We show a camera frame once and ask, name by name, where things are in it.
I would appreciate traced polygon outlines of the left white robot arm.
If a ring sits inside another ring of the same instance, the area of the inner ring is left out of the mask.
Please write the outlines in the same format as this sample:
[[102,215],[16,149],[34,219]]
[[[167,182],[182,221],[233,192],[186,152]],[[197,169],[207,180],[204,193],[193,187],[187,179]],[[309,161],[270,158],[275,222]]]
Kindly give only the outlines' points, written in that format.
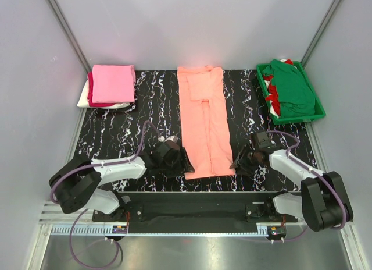
[[104,184],[139,179],[147,173],[179,176],[194,172],[186,149],[167,138],[152,150],[126,158],[105,161],[79,155],[50,178],[49,186],[51,199],[60,205],[63,213],[93,209],[119,221],[125,216],[126,203],[118,193],[101,189]]

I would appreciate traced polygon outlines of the salmon pink t shirt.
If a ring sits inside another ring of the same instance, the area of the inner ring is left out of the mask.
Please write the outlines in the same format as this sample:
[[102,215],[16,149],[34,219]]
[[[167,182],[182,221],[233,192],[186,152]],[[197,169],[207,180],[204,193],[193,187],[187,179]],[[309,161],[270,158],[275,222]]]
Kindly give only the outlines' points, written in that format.
[[181,142],[195,169],[194,173],[186,173],[185,178],[233,175],[222,68],[179,67],[177,80]]

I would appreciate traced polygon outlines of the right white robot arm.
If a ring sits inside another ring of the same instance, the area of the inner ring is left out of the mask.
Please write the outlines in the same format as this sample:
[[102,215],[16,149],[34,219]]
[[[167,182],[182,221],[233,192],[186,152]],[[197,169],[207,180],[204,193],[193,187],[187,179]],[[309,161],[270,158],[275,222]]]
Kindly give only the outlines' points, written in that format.
[[277,132],[295,141],[284,149],[270,140],[271,133],[267,130],[250,134],[249,143],[230,165],[241,174],[259,165],[266,165],[299,186],[299,195],[282,192],[273,197],[264,206],[265,217],[274,222],[284,215],[290,215],[304,220],[314,232],[328,228],[342,229],[353,221],[353,209],[341,175],[316,169],[294,156],[292,150],[300,143],[294,135]]

